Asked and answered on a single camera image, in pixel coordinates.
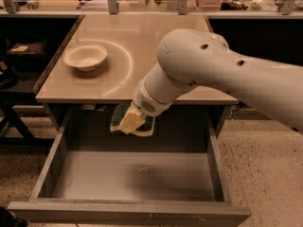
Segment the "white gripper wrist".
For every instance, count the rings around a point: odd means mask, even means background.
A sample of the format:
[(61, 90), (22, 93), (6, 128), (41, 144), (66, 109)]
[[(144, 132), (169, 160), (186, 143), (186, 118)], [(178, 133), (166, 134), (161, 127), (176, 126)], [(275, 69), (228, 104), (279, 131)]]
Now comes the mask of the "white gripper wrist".
[(153, 99), (143, 80), (134, 89), (133, 103), (137, 108), (130, 106), (118, 125), (118, 129), (126, 134), (141, 127), (146, 121), (145, 115), (158, 116), (170, 107), (170, 103), (160, 103)]

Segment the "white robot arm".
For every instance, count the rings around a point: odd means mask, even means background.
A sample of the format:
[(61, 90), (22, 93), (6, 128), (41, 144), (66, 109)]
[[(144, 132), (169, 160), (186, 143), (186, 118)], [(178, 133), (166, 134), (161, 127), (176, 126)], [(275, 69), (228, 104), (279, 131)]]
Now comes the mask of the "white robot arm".
[(303, 67), (252, 58), (214, 33), (176, 29), (160, 41), (157, 64), (139, 82), (118, 128), (131, 133), (198, 86), (227, 93), (303, 133)]

